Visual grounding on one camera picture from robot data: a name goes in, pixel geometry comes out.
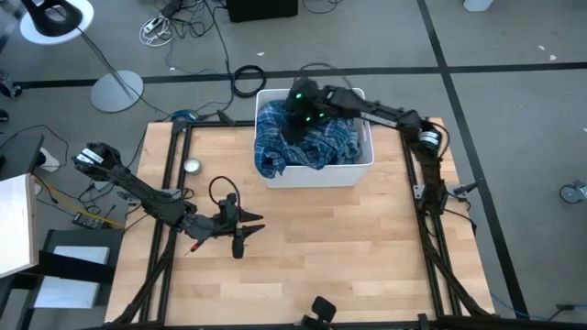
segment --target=metal clamp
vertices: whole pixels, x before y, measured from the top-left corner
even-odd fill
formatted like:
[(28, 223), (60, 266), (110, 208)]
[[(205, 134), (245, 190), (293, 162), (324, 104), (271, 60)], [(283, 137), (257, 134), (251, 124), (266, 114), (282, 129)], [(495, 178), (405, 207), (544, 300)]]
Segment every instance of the metal clamp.
[[(461, 187), (462, 187), (462, 185), (448, 185), (447, 192), (452, 197), (455, 197), (458, 199), (467, 199), (467, 196), (469, 195), (467, 192), (455, 194), (455, 190), (458, 188), (461, 188)], [(422, 198), (422, 195), (424, 194), (424, 190), (426, 189), (426, 186), (424, 184), (417, 184), (417, 185), (413, 186), (412, 189), (414, 191), (414, 197), (419, 201)]]

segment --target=black box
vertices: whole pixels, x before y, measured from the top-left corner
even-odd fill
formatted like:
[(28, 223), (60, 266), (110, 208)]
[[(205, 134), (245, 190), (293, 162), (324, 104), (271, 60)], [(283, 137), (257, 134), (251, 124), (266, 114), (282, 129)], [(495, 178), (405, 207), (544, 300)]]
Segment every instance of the black box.
[(297, 0), (227, 0), (231, 22), (246, 22), (255, 19), (294, 17), (297, 15)]

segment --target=lamp base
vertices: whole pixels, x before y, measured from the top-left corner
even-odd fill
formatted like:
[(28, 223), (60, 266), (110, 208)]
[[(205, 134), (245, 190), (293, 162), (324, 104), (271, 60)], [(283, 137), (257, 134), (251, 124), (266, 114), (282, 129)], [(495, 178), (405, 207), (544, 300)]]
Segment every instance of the lamp base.
[(143, 94), (143, 80), (132, 71), (117, 71), (126, 83), (128, 93), (120, 86), (111, 73), (100, 78), (92, 87), (90, 101), (103, 112), (115, 113), (128, 109)]

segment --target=white cable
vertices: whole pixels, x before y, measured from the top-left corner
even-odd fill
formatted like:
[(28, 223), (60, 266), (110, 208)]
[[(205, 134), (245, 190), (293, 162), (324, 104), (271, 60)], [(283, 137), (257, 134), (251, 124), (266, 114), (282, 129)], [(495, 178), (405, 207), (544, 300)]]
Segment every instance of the white cable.
[[(163, 22), (161, 23), (161, 30), (157, 31), (158, 27), (155, 27), (151, 32), (147, 33), (145, 31), (145, 27), (155, 18), (163, 18)], [(145, 24), (140, 27), (138, 31), (138, 41), (141, 44), (148, 46), (148, 47), (161, 47), (165, 46), (172, 41), (172, 31), (169, 27), (170, 21), (168, 18), (164, 18), (161, 14), (157, 15), (154, 18), (149, 19)], [(162, 39), (163, 42), (156, 43), (156, 40)]]

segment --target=black stripe on floor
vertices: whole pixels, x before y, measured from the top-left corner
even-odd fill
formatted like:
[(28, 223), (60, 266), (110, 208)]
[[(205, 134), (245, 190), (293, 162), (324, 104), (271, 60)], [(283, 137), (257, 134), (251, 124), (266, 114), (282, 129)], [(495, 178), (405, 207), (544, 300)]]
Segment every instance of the black stripe on floor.
[[(399, 67), (399, 68), (348, 68), (335, 70), (308, 70), (299, 72), (291, 71), (266, 71), (268, 79), (284, 79), (304, 77), (339, 77), (357, 75), (393, 75), (393, 74), (442, 74), (448, 73), (487, 73), (487, 72), (542, 72), (587, 69), (587, 62), (569, 63), (544, 63), (544, 64), (511, 64), (511, 65), (479, 65), (479, 66), (446, 66), (440, 67)], [(230, 79), (228, 74), (185, 74), (176, 76), (150, 76), (142, 77), (145, 84), (150, 83), (201, 83), (222, 82)], [(239, 79), (260, 79), (256, 72), (243, 73)], [(16, 82), (24, 89), (35, 88), (62, 88), (62, 87), (90, 87), (97, 79), (71, 79)]]
[[(495, 210), (495, 205), (493, 204), (492, 194), (489, 190), (487, 181), (485, 180), (485, 174), (483, 173), (483, 168), (481, 166), (481, 162), (479, 161), (479, 156), (477, 155), (477, 149), (473, 143), (471, 131), (469, 130), (469, 125), (467, 124), (467, 119), (465, 118), (465, 114), (463, 113), (462, 107), (460, 105), (459, 96), (457, 95), (454, 83), (450, 77), (449, 67), (447, 66), (447, 61), (445, 60), (442, 48), (440, 47), (440, 41), (438, 40), (437, 32), (434, 29), (432, 17), (430, 16), (430, 12), (426, 6), (426, 1), (417, 0), (417, 2), (418, 6), (420, 7), (420, 12), (422, 13), (422, 18), (424, 19), (424, 24), (426, 26), (426, 31), (428, 32), (428, 38), (430, 39), (432, 50), (434, 51), (434, 55), (437, 58), (438, 67), (440, 68), (441, 72), (440, 74), (442, 75), (442, 81), (444, 82), (447, 94), (449, 95), (452, 112), (457, 119), (460, 136), (465, 146), (469, 163), (471, 164), (473, 176), (479, 183), (479, 194), (481, 195), (483, 209), (485, 210), (485, 215), (487, 216), (487, 223), (489, 225), (493, 243), (495, 244), (497, 258), (499, 259), (499, 263), (502, 267), (502, 272), (505, 278), (505, 285), (509, 291), (512, 305), (518, 312), (527, 314), (526, 302), (524, 301), (522, 289), (520, 288), (517, 276), (515, 275), (514, 263), (512, 262), (509, 250), (507, 249), (504, 231), (502, 230), (502, 226), (499, 223), (497, 211)], [(525, 318), (518, 313), (516, 314), (516, 317)]]
[[(294, 77), (338, 77), (355, 75), (385, 75), (385, 74), (432, 74), (440, 73), (437, 67), (405, 67), (405, 68), (350, 68), (334, 70), (306, 70), (306, 71), (266, 71), (268, 79), (294, 78)], [(228, 74), (185, 74), (176, 76), (151, 76), (142, 77), (145, 84), (148, 83), (199, 83), (222, 82), (230, 80)], [(240, 80), (260, 79), (256, 72), (245, 72), (238, 77)], [(33, 88), (60, 88), (60, 87), (89, 87), (95, 84), (96, 79), (80, 80), (56, 80), (16, 82), (24, 89)]]

